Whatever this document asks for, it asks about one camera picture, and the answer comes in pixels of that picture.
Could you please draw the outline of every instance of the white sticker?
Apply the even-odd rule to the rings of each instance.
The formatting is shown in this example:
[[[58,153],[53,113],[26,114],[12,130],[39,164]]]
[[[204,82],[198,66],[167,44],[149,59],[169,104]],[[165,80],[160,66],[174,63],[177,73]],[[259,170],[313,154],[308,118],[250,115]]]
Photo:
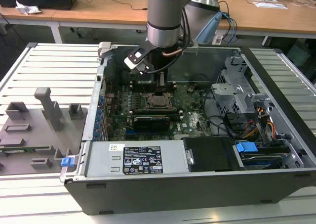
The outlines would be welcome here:
[[[123,151],[125,144],[110,144],[109,151]]]

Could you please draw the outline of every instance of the power supply label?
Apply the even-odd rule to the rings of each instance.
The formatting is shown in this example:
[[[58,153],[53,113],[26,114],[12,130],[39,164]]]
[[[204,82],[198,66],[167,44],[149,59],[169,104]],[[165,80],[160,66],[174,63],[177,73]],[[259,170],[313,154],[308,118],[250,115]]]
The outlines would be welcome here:
[[[125,147],[123,173],[125,175],[163,173],[160,146]]]

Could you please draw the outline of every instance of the blue latch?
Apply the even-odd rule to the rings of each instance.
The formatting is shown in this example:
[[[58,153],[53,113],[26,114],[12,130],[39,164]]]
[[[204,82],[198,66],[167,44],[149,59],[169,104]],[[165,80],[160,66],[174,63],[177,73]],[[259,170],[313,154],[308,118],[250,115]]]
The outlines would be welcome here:
[[[74,157],[65,157],[61,161],[62,167],[73,167],[75,166],[75,158]]]
[[[241,141],[236,144],[238,152],[258,152],[258,148],[254,142]]]

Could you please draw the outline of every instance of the metal work table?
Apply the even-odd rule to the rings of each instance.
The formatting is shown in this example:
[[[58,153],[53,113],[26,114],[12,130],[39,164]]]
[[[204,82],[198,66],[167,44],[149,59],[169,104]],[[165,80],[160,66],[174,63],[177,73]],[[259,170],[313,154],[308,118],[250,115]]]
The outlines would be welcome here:
[[[11,101],[39,108],[37,87],[51,87],[60,107],[81,103],[88,108],[97,70],[97,45],[38,44],[26,48],[0,83],[0,125]],[[294,65],[271,49],[253,49],[282,92],[315,133],[315,88]],[[259,90],[260,83],[255,80]],[[220,207],[154,213],[87,216],[59,180],[59,174],[0,177],[0,222],[4,223],[314,223],[316,188],[301,189],[277,204]]]

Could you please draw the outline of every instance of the wooden desk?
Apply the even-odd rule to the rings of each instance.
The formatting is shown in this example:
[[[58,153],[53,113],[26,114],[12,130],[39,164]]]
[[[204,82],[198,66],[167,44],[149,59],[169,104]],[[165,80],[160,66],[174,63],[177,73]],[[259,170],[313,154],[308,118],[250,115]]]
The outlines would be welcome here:
[[[147,8],[147,0],[117,0],[129,3],[135,9]],[[239,35],[256,35],[288,38],[316,38],[316,9],[295,6],[292,0],[282,0],[288,9],[259,8],[246,0],[225,0],[230,16],[237,22]],[[227,11],[220,3],[221,10]],[[132,10],[127,4],[113,0],[77,0],[72,10],[41,9],[42,13],[22,15],[15,8],[0,8],[12,24],[46,25],[51,27],[56,43],[62,43],[59,27],[89,27],[145,30],[147,10]],[[222,36],[229,25],[220,22],[216,32]]]
[[[288,9],[259,8],[246,0],[225,1],[229,6],[230,16],[237,22],[237,34],[316,38],[316,8],[293,5],[293,0],[281,0]],[[227,12],[224,2],[220,6],[222,11]],[[222,20],[219,29],[227,28],[227,21]]]
[[[57,10],[54,21],[146,25],[147,0],[77,0],[71,10]]]

